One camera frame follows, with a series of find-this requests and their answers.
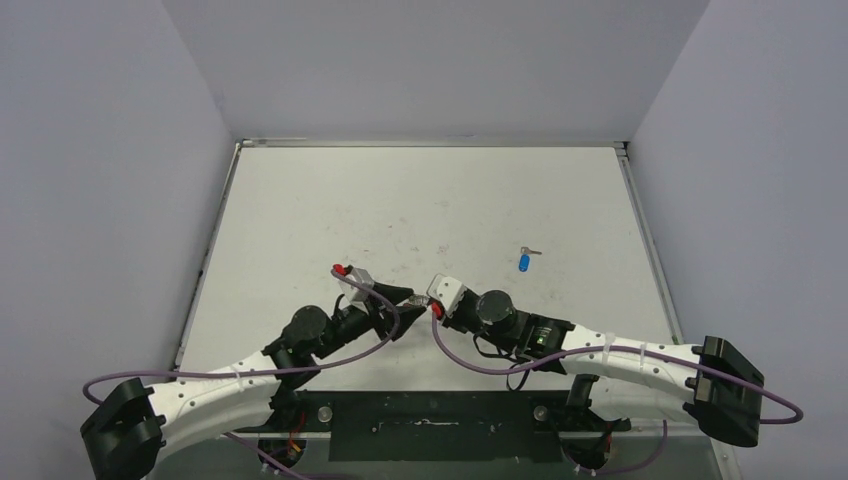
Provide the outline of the metal keyring with red handle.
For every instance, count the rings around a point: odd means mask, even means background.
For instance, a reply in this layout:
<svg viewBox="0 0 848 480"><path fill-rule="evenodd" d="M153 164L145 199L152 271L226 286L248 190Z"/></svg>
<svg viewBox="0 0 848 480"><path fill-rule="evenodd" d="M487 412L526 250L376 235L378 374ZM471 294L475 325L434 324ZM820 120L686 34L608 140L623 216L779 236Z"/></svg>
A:
<svg viewBox="0 0 848 480"><path fill-rule="evenodd" d="M406 305L427 308L431 303L431 299L427 295L415 294L411 295L405 302Z"/></svg>

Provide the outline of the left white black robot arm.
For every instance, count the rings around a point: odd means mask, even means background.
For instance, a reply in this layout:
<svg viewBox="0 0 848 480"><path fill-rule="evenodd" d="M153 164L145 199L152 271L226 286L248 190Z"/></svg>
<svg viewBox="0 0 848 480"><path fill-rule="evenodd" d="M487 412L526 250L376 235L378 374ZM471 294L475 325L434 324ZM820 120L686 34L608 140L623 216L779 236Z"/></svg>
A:
<svg viewBox="0 0 848 480"><path fill-rule="evenodd" d="M321 360L373 331L399 339L426 312L412 289L381 283L343 293L348 306L298 309L279 337L227 367L146 385L139 374L118 384L80 428L98 479L142 479L167 456L234 430L282 431L299 415L297 390L323 370Z"/></svg>

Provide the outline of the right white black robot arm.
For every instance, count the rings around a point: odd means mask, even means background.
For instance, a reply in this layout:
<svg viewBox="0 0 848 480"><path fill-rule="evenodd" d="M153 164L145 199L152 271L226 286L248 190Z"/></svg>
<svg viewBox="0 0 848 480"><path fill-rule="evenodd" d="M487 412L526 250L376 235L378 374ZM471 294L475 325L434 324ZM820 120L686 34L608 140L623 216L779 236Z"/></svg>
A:
<svg viewBox="0 0 848 480"><path fill-rule="evenodd" d="M478 295L440 284L428 295L441 326L482 339L532 370L588 376L565 402L577 428L601 419L671 420L733 446L759 443L764 376L723 338L637 341L521 311L501 290Z"/></svg>

